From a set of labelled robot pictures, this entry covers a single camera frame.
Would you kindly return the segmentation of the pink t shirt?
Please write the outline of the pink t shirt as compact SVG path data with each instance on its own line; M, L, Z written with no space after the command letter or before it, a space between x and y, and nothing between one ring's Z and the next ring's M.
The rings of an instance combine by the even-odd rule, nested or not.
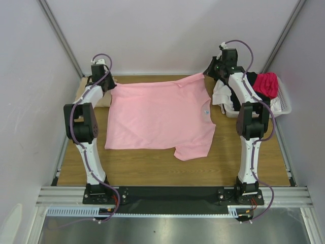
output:
M205 77L118 84L111 91L105 149L169 149L187 161L206 157L216 125Z

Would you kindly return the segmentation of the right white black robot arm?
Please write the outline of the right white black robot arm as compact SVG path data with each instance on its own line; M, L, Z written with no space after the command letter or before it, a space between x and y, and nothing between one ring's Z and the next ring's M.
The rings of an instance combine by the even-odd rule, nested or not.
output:
M241 108L236 121L236 131L241 139L241 165L234 187L234 199L246 204L259 191L257 176L259 148L269 124L269 104L250 85L244 69L237 65L238 52L235 48L220 47L204 74L221 80L236 95Z

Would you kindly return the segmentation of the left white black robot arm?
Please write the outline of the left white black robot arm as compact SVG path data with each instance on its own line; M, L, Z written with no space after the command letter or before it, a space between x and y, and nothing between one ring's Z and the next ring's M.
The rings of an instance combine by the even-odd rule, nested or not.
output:
M92 62L92 75L87 79L84 91L72 104L63 107L67 137L78 149L86 171L87 183L83 204L107 204L113 190L108 187L97 149L99 126L94 107L116 84L104 60Z

